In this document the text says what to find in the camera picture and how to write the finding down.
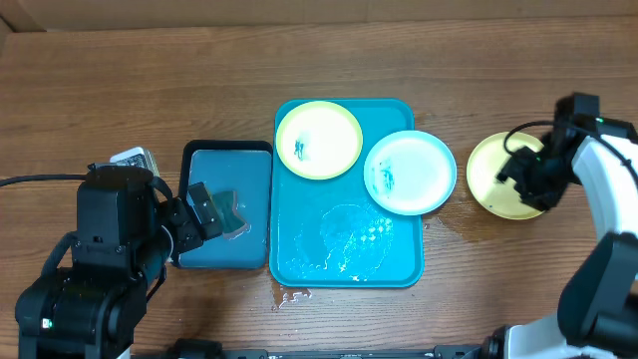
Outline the light blue plate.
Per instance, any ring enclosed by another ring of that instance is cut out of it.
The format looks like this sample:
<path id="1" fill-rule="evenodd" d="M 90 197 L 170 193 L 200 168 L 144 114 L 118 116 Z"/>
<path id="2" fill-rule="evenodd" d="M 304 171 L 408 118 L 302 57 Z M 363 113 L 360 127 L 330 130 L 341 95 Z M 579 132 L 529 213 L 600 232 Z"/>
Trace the light blue plate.
<path id="1" fill-rule="evenodd" d="M 421 131 L 399 131 L 379 140 L 368 152 L 363 169 L 365 188 L 383 209 L 400 215 L 421 215 L 443 205 L 458 177 L 450 148 Z"/>

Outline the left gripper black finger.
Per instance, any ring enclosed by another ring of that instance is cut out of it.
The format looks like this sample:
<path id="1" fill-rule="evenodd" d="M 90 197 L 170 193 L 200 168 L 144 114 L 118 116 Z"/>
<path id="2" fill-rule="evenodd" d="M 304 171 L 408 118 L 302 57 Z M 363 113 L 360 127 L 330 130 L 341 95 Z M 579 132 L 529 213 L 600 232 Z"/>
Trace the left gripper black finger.
<path id="1" fill-rule="evenodd" d="M 223 225 L 214 203 L 207 199 L 197 201 L 194 207 L 200 225 L 203 228 L 205 239 L 209 240 L 221 236 Z"/>
<path id="2" fill-rule="evenodd" d="M 187 193 L 190 196 L 195 207 L 213 207 L 212 196 L 208 192 L 203 182 L 197 182 L 187 187 Z"/>

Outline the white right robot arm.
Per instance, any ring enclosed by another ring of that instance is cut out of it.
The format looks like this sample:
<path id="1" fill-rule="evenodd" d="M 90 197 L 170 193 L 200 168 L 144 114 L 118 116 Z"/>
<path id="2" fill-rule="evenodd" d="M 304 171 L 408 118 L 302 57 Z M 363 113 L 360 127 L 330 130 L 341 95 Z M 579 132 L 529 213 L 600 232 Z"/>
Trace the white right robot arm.
<path id="1" fill-rule="evenodd" d="M 502 327 L 478 358 L 634 358 L 637 355 L 637 132 L 628 122 L 577 115 L 550 123 L 535 152 L 511 153 L 496 179 L 512 179 L 522 203 L 557 205 L 571 183 L 583 187 L 597 244 L 571 277 L 557 311 Z"/>

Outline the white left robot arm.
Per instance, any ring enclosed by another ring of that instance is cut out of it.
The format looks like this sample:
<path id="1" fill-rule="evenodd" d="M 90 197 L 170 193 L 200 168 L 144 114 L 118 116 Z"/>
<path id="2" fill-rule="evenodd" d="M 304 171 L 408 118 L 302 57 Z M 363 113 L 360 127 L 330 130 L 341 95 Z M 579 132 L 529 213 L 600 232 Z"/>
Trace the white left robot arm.
<path id="1" fill-rule="evenodd" d="M 128 356 L 167 261 L 223 232 L 200 183 L 173 196 L 150 170 L 104 164 L 77 179 L 77 228 L 16 303 L 22 358 Z"/>

